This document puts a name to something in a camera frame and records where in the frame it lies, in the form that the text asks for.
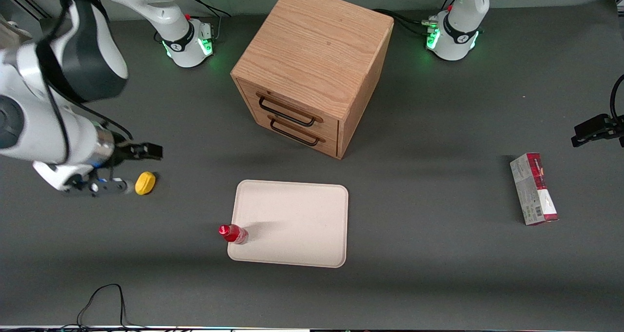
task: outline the power cord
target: power cord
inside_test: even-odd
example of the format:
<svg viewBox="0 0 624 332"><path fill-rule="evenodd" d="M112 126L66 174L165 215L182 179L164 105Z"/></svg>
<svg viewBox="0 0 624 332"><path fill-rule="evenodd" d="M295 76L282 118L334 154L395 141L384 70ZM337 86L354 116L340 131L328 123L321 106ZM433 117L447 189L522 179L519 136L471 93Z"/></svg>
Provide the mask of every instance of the power cord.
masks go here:
<svg viewBox="0 0 624 332"><path fill-rule="evenodd" d="M56 36L56 33L59 31L60 26L63 23L63 19L65 18L65 16L67 15L67 12L69 11L68 7L63 6L61 12L60 12L60 16L58 17L58 21L56 22L56 24L54 24L53 29L49 32L49 34L45 35L36 45L36 49L35 51L40 51L42 49L44 49L44 46L47 48L50 48L50 45L52 43L52 40L54 39L54 37ZM59 106L56 104L56 101L54 99L54 95L52 94L52 90L50 88L50 81L49 79L47 79L47 77L45 76L45 68L42 67L41 63L41 59L38 57L38 65L39 65L39 72L41 72L41 79L43 80L43 84L45 87L45 93L47 95L47 99L50 101L50 105L52 106L52 110L54 111L54 116L56 117L56 122L58 123L58 127L60 128L60 132L61 135L63 136L63 144L64 144L64 156L63 159L61 160L60 163L58 163L58 165L62 165L67 163L68 159L69 159L69 155L71 154L71 147L69 146L69 134L67 133L67 126L65 125L65 121L63 120L63 116L60 113L60 109Z"/></svg>
<svg viewBox="0 0 624 332"><path fill-rule="evenodd" d="M127 325L145 327L145 326L137 325L136 323L132 323L128 320L127 312L125 310L125 300L123 299L123 290L121 286L118 285L117 283L110 283L109 285L103 285L100 288L96 289L96 291L93 292L93 294L91 294L91 298L89 298L89 302L87 302L87 305L85 305L84 308L82 308L82 310L78 312L78 315L76 315L76 326L79 326L79 327L84 326L84 324L82 323L82 318L84 317L85 312L87 312L87 310L89 309L89 306L91 306L91 303L93 303L93 299L96 297L98 292L100 292L104 288L112 287L112 286L116 287L119 290L119 301L120 301L119 325L126 328L127 330L134 330L133 328L130 328Z"/></svg>
<svg viewBox="0 0 624 332"><path fill-rule="evenodd" d="M420 21L416 21L416 20L412 20L408 17L404 17L403 15L393 12L392 10L386 10L386 9L373 9L374 12L377 13L381 13L384 15L388 15L389 17L392 17L397 23L399 23L399 25L403 26L406 30L412 32L413 34L416 35L421 35L421 36L428 36L429 34L426 34L424 32L419 32L414 30L414 28L411 28L411 26L417 25L417 26L422 26Z"/></svg>
<svg viewBox="0 0 624 332"><path fill-rule="evenodd" d="M194 1L196 1L197 3L200 3L201 5L206 7L208 10L210 10L212 12L212 14L214 14L214 16L219 18L219 24L217 25L216 36L214 37L214 39L218 39L219 36L221 35L221 20L223 19L223 16L217 14L217 12L220 12L220 13L226 15L228 18L231 18L232 15L230 15L230 13L228 13L228 12L224 12L223 10L221 10L219 8L215 8L215 7L211 6L211 5L208 5L208 4L204 3L201 0L194 0Z"/></svg>
<svg viewBox="0 0 624 332"><path fill-rule="evenodd" d="M609 108L611 110L611 116L613 117L615 122L620 127L624 127L624 123L622 123L622 120L619 118L619 115L617 114L617 112L615 112L615 96L617 96L618 94L618 88L620 87L620 84L622 83L622 81L624 81L624 75L620 76L620 78L618 78L617 81L615 81L615 85L613 85L613 89L611 89L611 99L609 100Z"/></svg>
<svg viewBox="0 0 624 332"><path fill-rule="evenodd" d="M107 123L110 123L111 125L113 125L114 127L117 127L119 130L121 130L126 138L129 141L132 141L134 139L134 136L131 134L130 130L128 130L127 128L123 127L123 125L121 125L120 123L115 122L115 120L100 114L98 112L96 112L95 110L92 110L91 108L87 108L84 105L82 105L82 103L79 103L78 101L72 101L72 104L76 105L76 107L84 110L85 112L88 112L89 114L95 115L98 118L102 119L103 121L106 121Z"/></svg>
<svg viewBox="0 0 624 332"><path fill-rule="evenodd" d="M446 6L446 2L447 2L447 1L448 1L448 0L444 0L444 3L442 3L442 7L440 7L440 10L444 10L444 8L446 8L446 7L447 7L447 6ZM450 4L448 4L448 5L449 5L449 6L451 6L451 5L453 5L453 3L455 3L455 0L452 0L452 1L450 2Z"/></svg>
<svg viewBox="0 0 624 332"><path fill-rule="evenodd" d="M197 3L200 3L200 4L201 4L201 5L203 5L204 7L207 7L207 8L208 8L208 9L209 9L209 10L210 10L213 14L215 14L217 17L218 17L219 15L218 15L215 11L225 14L228 18L231 18L231 17L232 17L232 15L230 15L230 13L228 13L228 12L224 12L223 10L221 10L221 9L219 9L219 8L215 8L215 7L211 6L211 5L208 5L208 4L204 3L204 2L203 2L203 1L201 1L201 0L194 0L194 1L196 1Z"/></svg>

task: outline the box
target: box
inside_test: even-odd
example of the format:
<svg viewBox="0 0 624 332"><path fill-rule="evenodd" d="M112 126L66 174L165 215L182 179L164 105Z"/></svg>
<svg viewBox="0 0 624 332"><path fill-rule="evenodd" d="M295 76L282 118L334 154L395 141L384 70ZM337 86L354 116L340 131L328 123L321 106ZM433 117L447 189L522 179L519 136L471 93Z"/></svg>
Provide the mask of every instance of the box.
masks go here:
<svg viewBox="0 0 624 332"><path fill-rule="evenodd" d="M341 0L279 0L231 72L254 120L341 159L394 21Z"/></svg>
<svg viewBox="0 0 624 332"><path fill-rule="evenodd" d="M557 210L544 182L544 168L539 153L527 153L510 163L518 191L524 223L539 225L556 221Z"/></svg>

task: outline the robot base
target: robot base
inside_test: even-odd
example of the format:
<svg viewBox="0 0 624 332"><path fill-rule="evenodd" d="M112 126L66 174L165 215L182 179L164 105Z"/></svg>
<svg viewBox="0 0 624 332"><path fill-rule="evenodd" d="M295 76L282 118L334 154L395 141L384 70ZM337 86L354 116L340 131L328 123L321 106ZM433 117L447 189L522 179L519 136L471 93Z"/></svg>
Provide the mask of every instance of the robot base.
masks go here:
<svg viewBox="0 0 624 332"><path fill-rule="evenodd" d="M195 36L182 52L170 49L163 41L167 55L173 59L176 65L183 68L192 68L200 65L213 52L212 27L210 27L210 24L202 23L197 19L191 19L189 22L195 28Z"/></svg>
<svg viewBox="0 0 624 332"><path fill-rule="evenodd" d="M441 11L436 15L430 16L429 20L437 21L437 23L441 24L448 13L447 10ZM471 39L467 38L465 43L457 44L453 37L446 32L444 26L438 26L427 37L426 48L442 59L456 61L463 59L474 48L478 36L479 32L477 31Z"/></svg>

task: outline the plastic tray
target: plastic tray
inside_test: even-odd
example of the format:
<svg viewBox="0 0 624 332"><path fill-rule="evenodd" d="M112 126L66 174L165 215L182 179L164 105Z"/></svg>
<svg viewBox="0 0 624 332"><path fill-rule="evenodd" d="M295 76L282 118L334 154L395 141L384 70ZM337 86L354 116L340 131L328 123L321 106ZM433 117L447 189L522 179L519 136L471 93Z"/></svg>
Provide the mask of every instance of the plastic tray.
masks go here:
<svg viewBox="0 0 624 332"><path fill-rule="evenodd" d="M349 193L344 186L256 181L238 184L232 223L249 232L228 243L237 261L339 268L347 249Z"/></svg>

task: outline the wooden cabinet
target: wooden cabinet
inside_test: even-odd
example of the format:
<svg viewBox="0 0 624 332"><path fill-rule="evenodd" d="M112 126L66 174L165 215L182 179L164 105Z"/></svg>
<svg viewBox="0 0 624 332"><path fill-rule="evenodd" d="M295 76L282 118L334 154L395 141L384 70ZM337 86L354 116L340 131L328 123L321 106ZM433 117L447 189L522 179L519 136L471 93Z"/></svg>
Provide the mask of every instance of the wooden cabinet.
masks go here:
<svg viewBox="0 0 624 332"><path fill-rule="evenodd" d="M279 0L232 78L258 125L341 159L379 81L392 26L341 0Z"/></svg>

